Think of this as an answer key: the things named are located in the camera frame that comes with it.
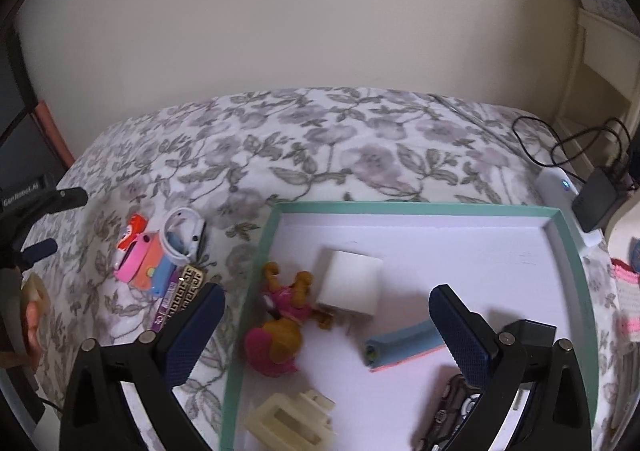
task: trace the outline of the black charger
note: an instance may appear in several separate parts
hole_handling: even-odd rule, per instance
[[[571,208],[585,233],[603,229],[616,210],[626,201],[626,185],[612,172],[596,167],[574,198]]]

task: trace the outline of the blue gripper pad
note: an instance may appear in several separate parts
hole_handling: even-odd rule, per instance
[[[469,312],[449,285],[429,295],[429,316],[471,386],[484,391],[495,368],[495,332],[482,316]]]
[[[154,361],[169,387],[184,384],[225,313],[225,293],[214,283],[203,285],[191,304],[162,327]]]

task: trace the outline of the pink silicone strap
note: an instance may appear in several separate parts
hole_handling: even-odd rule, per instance
[[[128,283],[133,279],[140,265],[142,265],[142,260],[145,259],[146,251],[149,250],[153,236],[154,233],[140,233],[137,235],[136,246],[131,249],[129,256],[122,262],[120,268],[113,272],[115,277],[120,281],[124,281],[124,283]],[[149,241],[144,241],[143,237],[147,237]]]

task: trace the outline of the floral tablecloth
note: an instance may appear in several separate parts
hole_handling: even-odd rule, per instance
[[[121,228],[136,211],[159,227],[189,205],[207,220],[199,266],[222,284],[227,308],[191,378],[175,394],[213,449],[218,447],[226,372],[260,230],[277,200],[409,200],[540,204],[539,169],[510,130],[517,110],[455,98],[374,88],[250,92],[166,108],[109,127],[60,187],[82,186],[84,208],[44,218],[28,243],[53,237],[59,251],[36,265],[52,296],[40,325],[46,349],[38,379],[64,402],[83,339],[131,342],[151,326],[157,301],[113,278]],[[541,156],[546,130],[523,124]],[[609,258],[583,260],[598,327],[600,394],[594,447],[607,438],[617,395],[618,301]],[[128,398],[132,388],[127,388]],[[162,449],[131,400],[143,437]]]

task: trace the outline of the plush toy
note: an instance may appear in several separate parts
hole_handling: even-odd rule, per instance
[[[309,272],[298,272],[292,283],[284,287],[278,281],[278,265],[270,261],[262,268],[267,293],[273,303],[274,319],[249,330],[244,338],[244,351],[249,365],[267,377],[279,377],[297,371],[295,357],[302,348],[300,326],[313,318],[322,329],[329,329],[332,316],[314,309],[308,303],[313,282]]]

